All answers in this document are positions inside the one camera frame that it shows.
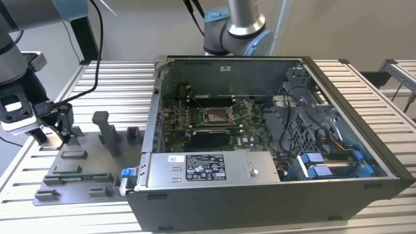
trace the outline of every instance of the orange wire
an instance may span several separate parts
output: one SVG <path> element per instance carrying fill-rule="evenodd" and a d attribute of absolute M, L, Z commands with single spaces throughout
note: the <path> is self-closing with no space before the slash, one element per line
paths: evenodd
<path fill-rule="evenodd" d="M 341 150 L 345 150 L 345 148 L 344 148 L 334 140 L 332 140 L 332 142 L 336 144 L 336 146 L 337 146 Z"/>

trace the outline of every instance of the barcode label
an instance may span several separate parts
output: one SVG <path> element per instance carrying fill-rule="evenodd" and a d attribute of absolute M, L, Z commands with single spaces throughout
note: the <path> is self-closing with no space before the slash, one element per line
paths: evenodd
<path fill-rule="evenodd" d="M 169 155 L 168 162 L 184 162 L 184 155 Z"/>

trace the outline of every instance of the white wall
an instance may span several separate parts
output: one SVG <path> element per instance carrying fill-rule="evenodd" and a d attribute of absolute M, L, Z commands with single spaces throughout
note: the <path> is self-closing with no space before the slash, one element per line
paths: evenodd
<path fill-rule="evenodd" d="M 193 24 L 182 0 L 105 0 L 114 16 L 100 5 L 104 16 L 104 58 L 152 60 L 156 55 L 201 55 L 202 36 Z M 226 0 L 200 0 L 204 10 L 228 5 Z M 260 0 L 266 26 L 274 31 L 281 0 Z M 200 26 L 204 21 L 194 9 Z M 89 18 L 98 35 L 97 14 Z"/>
<path fill-rule="evenodd" d="M 292 0 L 280 55 L 348 59 L 361 70 L 416 57 L 414 0 Z"/>

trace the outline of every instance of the cable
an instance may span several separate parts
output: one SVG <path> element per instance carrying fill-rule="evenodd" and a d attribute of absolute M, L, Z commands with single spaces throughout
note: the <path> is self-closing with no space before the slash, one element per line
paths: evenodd
<path fill-rule="evenodd" d="M 397 90 L 396 90 L 394 95 L 392 96 L 390 101 L 394 101 L 394 98 L 396 98 L 396 95 L 397 95 L 397 93 L 398 93 L 398 91 L 400 91 L 401 86 L 402 86 L 402 84 L 398 85 L 398 88 L 397 88 Z"/>
<path fill-rule="evenodd" d="M 282 139 L 284 139 L 284 136 L 285 136 L 285 133 L 286 133 L 286 129 L 288 129 L 288 124 L 289 124 L 289 120 L 290 120 L 290 102 L 289 102 L 289 99 L 288 97 L 292 97 L 293 99 L 296 99 L 290 94 L 290 90 L 294 89 L 294 88 L 301 88 L 301 89 L 306 89 L 310 93 L 312 93 L 312 90 L 304 86 L 293 86 L 289 88 L 289 90 L 285 92 L 285 98 L 286 98 L 286 106 L 288 106 L 288 109 L 286 109 L 286 117 L 285 117 L 285 125 L 284 125 L 284 131 L 281 132 L 281 135 L 280 135 L 280 138 L 278 138 L 278 146 L 282 150 L 282 152 L 285 152 L 289 156 L 292 156 L 292 153 L 290 153 L 290 149 L 289 150 L 285 150 L 282 148 Z M 308 118 L 312 120 L 312 122 L 318 126 L 318 130 L 324 130 L 325 132 L 325 137 L 326 137 L 326 141 L 328 141 L 328 145 L 330 145 L 330 148 L 333 149 L 333 144 L 330 144 L 330 133 L 328 131 L 328 129 L 324 128 L 324 126 L 316 121 L 316 119 L 312 118 L 312 116 L 309 115 L 308 113 L 308 109 L 305 111 L 306 113 L 306 116 Z"/>
<path fill-rule="evenodd" d="M 90 92 L 93 92 L 93 91 L 96 90 L 97 85 L 98 85 L 98 71 L 100 71 L 101 54 L 102 54 L 102 40 L 104 40 L 104 23 L 102 23 L 102 16 L 101 16 L 100 9 L 98 9 L 96 3 L 93 2 L 93 0 L 89 0 L 89 1 L 90 1 L 90 3 L 92 3 L 93 7 L 94 7 L 96 10 L 97 10 L 98 19 L 100 19 L 100 30 L 101 30 L 101 32 L 100 32 L 101 38 L 100 38 L 100 49 L 98 49 L 98 57 L 97 57 L 97 65 L 96 65 L 96 79 L 94 79 L 94 84 L 93 84 L 93 86 L 92 86 L 92 88 L 90 88 L 89 90 L 86 90 L 86 91 L 81 92 L 80 94 L 77 94 L 77 95 L 74 95 L 74 96 L 66 98 L 65 100 L 62 100 L 61 102 L 58 102 L 58 103 L 54 105 L 54 107 L 61 106 L 62 104 L 66 104 L 69 101 L 72 101 L 72 100 L 77 99 L 78 97 L 81 97 L 81 96 L 86 95 L 86 94 L 89 94 Z"/>
<path fill-rule="evenodd" d="M 193 22 L 194 22 L 194 24 L 196 24 L 196 27 L 197 27 L 197 29 L 200 30 L 200 32 L 201 32 L 201 34 L 202 34 L 202 36 L 204 36 L 204 32 L 202 32 L 202 30 L 201 30 L 201 27 L 200 27 L 200 25 L 198 25 L 198 23 L 197 23 L 197 21 L 196 21 L 194 15 L 193 15 L 193 7 L 192 7 L 192 4 L 190 4 L 189 0 L 182 0 L 182 3 L 184 3 L 184 5 L 186 6 L 186 9 L 188 9 L 188 12 L 189 12 L 189 14 L 190 14 L 192 20 L 193 20 Z"/>
<path fill-rule="evenodd" d="M 0 140 L 2 140 L 5 143 L 9 143 L 9 144 L 16 145 L 16 146 L 18 146 L 18 147 L 22 147 L 22 145 L 20 145 L 20 144 L 17 144 L 17 143 L 14 143 L 14 142 L 8 141 L 8 140 L 4 139 L 2 137 L 0 137 Z"/>
<path fill-rule="evenodd" d="M 17 44 L 17 43 L 20 42 L 20 40 L 21 40 L 21 38 L 22 38 L 22 36 L 24 36 L 24 33 L 25 33 L 24 30 L 20 31 L 20 33 L 18 33 L 18 35 L 17 35 L 17 38 L 16 38 L 16 40 L 14 40 L 14 44 Z"/>
<path fill-rule="evenodd" d="M 334 143 L 334 145 L 336 145 L 341 150 L 345 151 L 345 148 L 336 142 L 336 140 L 332 140 L 332 142 Z"/>
<path fill-rule="evenodd" d="M 66 33 L 68 33 L 68 38 L 69 38 L 69 43 L 70 43 L 70 47 L 72 47 L 73 53 L 74 53 L 74 55 L 77 57 L 77 63 L 80 64 L 78 54 L 77 54 L 76 48 L 74 48 L 73 43 L 72 43 L 70 33 L 69 33 L 68 27 L 65 25 L 65 22 L 62 22 L 62 25 L 64 25 Z"/>
<path fill-rule="evenodd" d="M 201 7 L 200 1 L 192 0 L 192 2 L 193 2 L 193 5 L 196 6 L 197 11 L 200 12 L 202 19 L 205 19 L 205 13 L 204 13 L 204 9 Z"/>
<path fill-rule="evenodd" d="M 410 107 L 410 103 L 408 102 L 408 104 L 405 105 L 404 111 L 402 111 L 404 113 L 406 113 L 409 107 Z"/>

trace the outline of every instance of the slotted aluminum surface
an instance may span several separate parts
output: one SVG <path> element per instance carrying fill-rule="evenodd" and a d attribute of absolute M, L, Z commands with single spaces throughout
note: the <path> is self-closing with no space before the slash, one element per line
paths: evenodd
<path fill-rule="evenodd" d="M 341 64 L 337 60 L 316 62 L 401 163 L 416 176 L 416 128 L 410 120 L 360 77 L 350 65 Z M 80 67 L 61 98 L 90 87 L 93 73 L 94 64 Z M 92 114 L 97 110 L 106 110 L 110 113 L 109 122 L 117 129 L 125 129 L 128 126 L 144 127 L 153 78 L 152 62 L 102 62 L 97 91 L 73 102 L 74 125 L 84 131 L 96 131 L 97 128 L 90 123 Z M 22 233 L 22 230 L 29 229 L 34 233 L 142 233 L 126 202 L 42 207 L 32 205 L 33 194 L 56 154 L 57 151 L 38 151 L 32 139 L 18 152 L 0 179 L 2 188 L 0 232 Z M 392 234 L 413 233 L 414 230 L 413 185 L 394 199 L 373 202 L 348 221 L 197 231 L 189 234 Z"/>
<path fill-rule="evenodd" d="M 416 60 L 396 60 L 398 65 L 416 77 Z"/>

